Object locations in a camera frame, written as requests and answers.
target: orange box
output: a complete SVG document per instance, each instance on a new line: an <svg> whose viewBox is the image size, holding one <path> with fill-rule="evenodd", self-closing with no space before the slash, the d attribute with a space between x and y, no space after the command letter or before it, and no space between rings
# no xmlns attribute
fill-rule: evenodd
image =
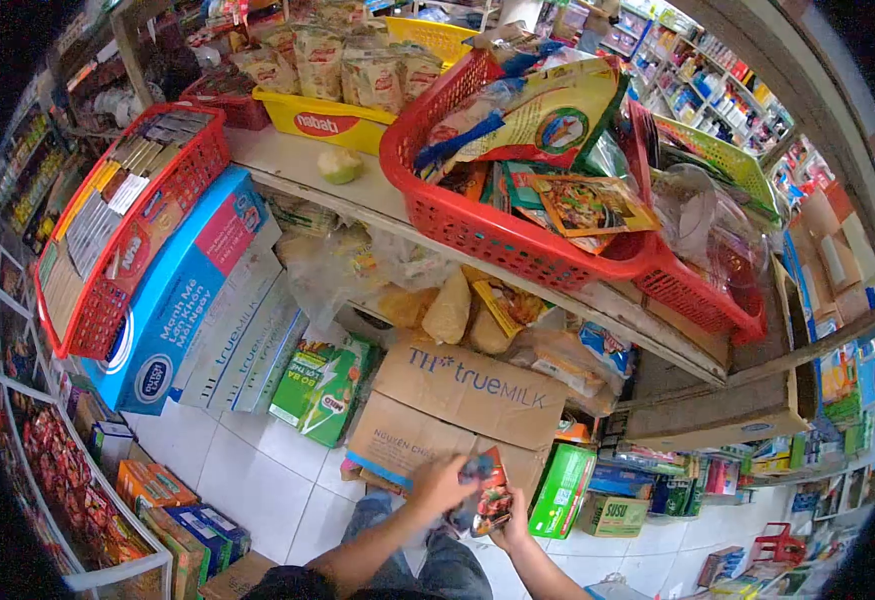
<svg viewBox="0 0 875 600"><path fill-rule="evenodd" d="M118 469L118 495L135 514L155 506L196 504L197 495L162 464L123 460Z"/></svg>

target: red plastic basket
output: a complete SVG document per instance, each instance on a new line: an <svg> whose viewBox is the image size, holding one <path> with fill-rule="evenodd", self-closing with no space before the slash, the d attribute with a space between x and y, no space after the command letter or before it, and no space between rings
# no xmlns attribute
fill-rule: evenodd
<svg viewBox="0 0 875 600"><path fill-rule="evenodd" d="M270 117L263 107L263 102L254 100L250 94L246 96L200 96L196 90L200 90L201 84L207 76L204 76L181 93L181 102L190 102L197 107L221 109L227 113L228 127L236 127L242 130L259 132L270 125Z"/></svg>
<svg viewBox="0 0 875 600"><path fill-rule="evenodd" d="M635 114L650 111L629 103L635 137L644 139L644 120ZM653 234L656 251L649 267L634 278L634 285L660 304L687 317L708 333L731 332L734 344L744 344L767 335L764 297L756 276L743 269L734 273L730 294L714 289L689 269L668 248L660 234Z"/></svg>
<svg viewBox="0 0 875 600"><path fill-rule="evenodd" d="M164 245L167 237L177 229L180 222L187 218L204 190L230 162L231 152L224 139L226 115L218 108L196 108L185 104L156 104L138 117L124 131L124 135L133 134L146 119L155 114L183 110L194 113L210 113L214 115L214 119L188 142L180 153L167 164L161 174L144 188L131 209L124 215L118 229L104 248L104 252L97 259L94 269L91 270L91 275L84 283L63 340L57 336L53 323L50 321L45 291L41 285L40 266L36 270L34 284L37 289L38 312L57 356L65 358L68 354L76 354L98 360L103 360L106 357L123 326L131 295L134 294L138 283L143 279L150 263L149 258L146 262L136 263L134 266L136 274L131 277L125 276L123 287L119 287L104 273L110 258L118 248L124 247L133 237L139 235L139 231L151 231L150 221L154 220L156 214L161 214L163 218L167 213L172 212L160 209L157 202L165 203L164 206L177 206L181 215L180 219L177 222L164 219L161 225L167 229L162 230L160 235L150 238L149 243L156 254L157 249ZM119 141L120 139L115 141L104 153L104 156L95 164L94 169L87 175L81 186L77 188L68 207L61 214L61 218L51 234L51 239L57 239L58 230L65 222L65 217L74 209L74 201L89 185L98 169L107 162L107 156L114 150ZM156 209L154 214L150 214L150 211L154 209ZM42 262L47 256L47 249L50 246L49 243L45 246L44 252L41 254Z"/></svg>
<svg viewBox="0 0 875 600"><path fill-rule="evenodd" d="M431 128L461 100L495 79L498 68L486 51L471 51L405 107L384 132L381 168L404 194L410 222L433 240L559 290L578 290L594 280L625 281L645 273L656 252L649 232L618 235L600 256L594 256L536 224L470 202L414 175L412 164ZM649 203L646 150L633 138L624 140L623 150Z"/></svg>

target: hand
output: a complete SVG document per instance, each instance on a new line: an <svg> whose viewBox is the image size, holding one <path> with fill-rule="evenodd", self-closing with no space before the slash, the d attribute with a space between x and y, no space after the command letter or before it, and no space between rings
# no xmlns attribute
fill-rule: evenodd
<svg viewBox="0 0 875 600"><path fill-rule="evenodd" d="M490 536L494 544L510 554L525 543L533 544L534 540L527 531L527 498L524 498L524 491L509 484L507 491L511 495L510 520L501 529L492 531Z"/></svg>
<svg viewBox="0 0 875 600"><path fill-rule="evenodd" d="M421 464L410 475L414 482L407 497L407 507L417 511L424 521L430 522L480 489L480 482L457 482L457 474L469 457L455 454Z"/></svg>

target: person's arm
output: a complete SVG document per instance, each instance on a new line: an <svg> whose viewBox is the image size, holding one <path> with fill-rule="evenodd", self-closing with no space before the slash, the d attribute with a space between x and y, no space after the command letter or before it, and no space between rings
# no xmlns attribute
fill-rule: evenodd
<svg viewBox="0 0 875 600"><path fill-rule="evenodd" d="M305 567L334 582L338 598L350 597L416 532L478 490L479 482L467 485L457 482L457 474L467 458L458 454L422 466L412 475L413 488L404 506L383 523L365 529Z"/></svg>
<svg viewBox="0 0 875 600"><path fill-rule="evenodd" d="M553 563L527 531L527 499L524 492L508 486L513 496L511 517L491 539L514 564L533 600L590 600L591 595Z"/></svg>

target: jeans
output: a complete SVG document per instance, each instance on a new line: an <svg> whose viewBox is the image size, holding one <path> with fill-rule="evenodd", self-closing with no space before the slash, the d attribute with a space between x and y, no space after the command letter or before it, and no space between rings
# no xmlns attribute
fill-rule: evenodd
<svg viewBox="0 0 875 600"><path fill-rule="evenodd" d="M361 498L341 543L390 517L390 493L374 489ZM428 538L428 555L417 579L404 552L392 554L367 586L373 590L408 590L443 596L448 600L491 600L491 585L471 549L443 533Z"/></svg>

